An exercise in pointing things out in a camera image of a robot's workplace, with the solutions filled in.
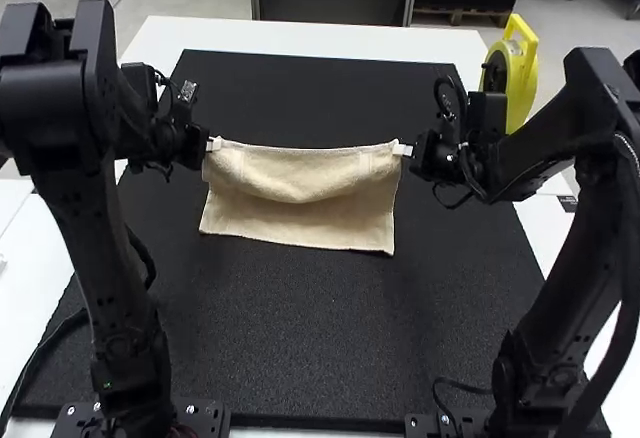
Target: gray floor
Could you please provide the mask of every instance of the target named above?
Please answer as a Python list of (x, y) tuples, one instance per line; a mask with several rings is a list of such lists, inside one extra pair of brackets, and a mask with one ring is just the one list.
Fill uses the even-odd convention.
[[(57, 16), (72, 16), (77, 0), (0, 0), (7, 3), (42, 1)], [(115, 5), (118, 52), (121, 55), (149, 15), (250, 19), (249, 0), (111, 0)], [(640, 17), (625, 21), (623, 0), (518, 0), (523, 15), (540, 38), (539, 85), (534, 109), (539, 109), (564, 84), (562, 59), (576, 46), (605, 46), (622, 60), (640, 48)], [(415, 26), (448, 26), (438, 18), (418, 18)], [(477, 29), (488, 46), (501, 30), (484, 19), (463, 20), (463, 28)], [(15, 176), (5, 166), (0, 177)]]

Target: white table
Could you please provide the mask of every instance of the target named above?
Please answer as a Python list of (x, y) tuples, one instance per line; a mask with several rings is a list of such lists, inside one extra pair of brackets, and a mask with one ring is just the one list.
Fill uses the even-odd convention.
[[(487, 48), (475, 31), (432, 28), (378, 28), (300, 23), (269, 23), (151, 16), (122, 62), (146, 62), (170, 75), (184, 49), (249, 52), (275, 55), (372, 59), (384, 61), (453, 63), (467, 90), (476, 90)], [(119, 165), (118, 178), (122, 172)], [(573, 215), (566, 213), (555, 195), (571, 194), (561, 176), (554, 177), (536, 196), (515, 205), (531, 247), (546, 277), (567, 235)], [(40, 340), (47, 321), (69, 282), (72, 268), (64, 242), (42, 200), (27, 198), (2, 238), (10, 249), (11, 267), (0, 277), (0, 340), (12, 342), (0, 354), (0, 404), (6, 400), (19, 370)], [(38, 247), (39, 253), (32, 251)], [(42, 290), (27, 296), (24, 287)], [(28, 309), (29, 313), (16, 309)], [(13, 316), (29, 315), (18, 320)], [(604, 355), (613, 319), (595, 341), (587, 360), (589, 376)], [(640, 387), (638, 347), (604, 406), (615, 438), (636, 436), (634, 389)], [(7, 438), (46, 438), (53, 424), (12, 420)], [(299, 431), (233, 430), (234, 438), (277, 434), (277, 438), (323, 433)]]

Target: towel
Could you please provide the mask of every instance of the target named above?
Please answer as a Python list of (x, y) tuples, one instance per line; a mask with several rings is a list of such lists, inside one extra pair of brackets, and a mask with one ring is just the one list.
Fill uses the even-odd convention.
[(293, 149), (216, 138), (202, 167), (209, 183), (202, 233), (393, 255), (398, 140)]

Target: wooden pallet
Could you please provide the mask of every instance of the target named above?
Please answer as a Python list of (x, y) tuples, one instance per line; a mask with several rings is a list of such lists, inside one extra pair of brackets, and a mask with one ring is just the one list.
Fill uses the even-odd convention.
[(415, 13), (423, 13), (428, 15), (449, 15), (449, 23), (451, 26), (459, 26), (463, 16), (488, 16), (500, 28), (507, 26), (511, 11), (485, 11), (475, 10), (473, 8), (429, 8), (415, 7)]

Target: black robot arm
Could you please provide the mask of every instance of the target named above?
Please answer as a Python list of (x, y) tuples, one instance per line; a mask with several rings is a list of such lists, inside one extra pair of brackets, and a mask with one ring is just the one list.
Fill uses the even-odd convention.
[[(410, 167), (429, 181), (465, 185), (491, 204), (525, 199), (575, 164), (581, 192), (567, 240), (494, 363), (496, 410), (487, 429), (495, 436), (556, 429), (556, 438), (582, 436), (624, 366), (638, 325), (640, 91), (606, 49), (573, 50), (565, 71), (565, 87), (509, 136), (501, 126), (504, 95), (470, 93), (467, 101), (453, 81), (445, 82), (436, 88), (445, 104), (441, 129), (421, 135)], [(457, 96), (448, 97), (451, 89)], [(578, 396), (587, 352), (618, 303), (609, 351)]]
[(208, 131), (191, 123), (194, 84), (158, 116), (161, 75), (143, 64), (120, 69), (115, 49), (107, 1), (82, 1), (75, 20), (59, 21), (42, 4), (8, 6), (0, 22), (0, 152), (31, 175), (69, 250), (103, 415), (128, 438), (164, 437), (173, 419), (166, 336), (127, 238), (114, 160), (128, 158), (134, 171), (168, 172), (173, 162), (197, 170)]

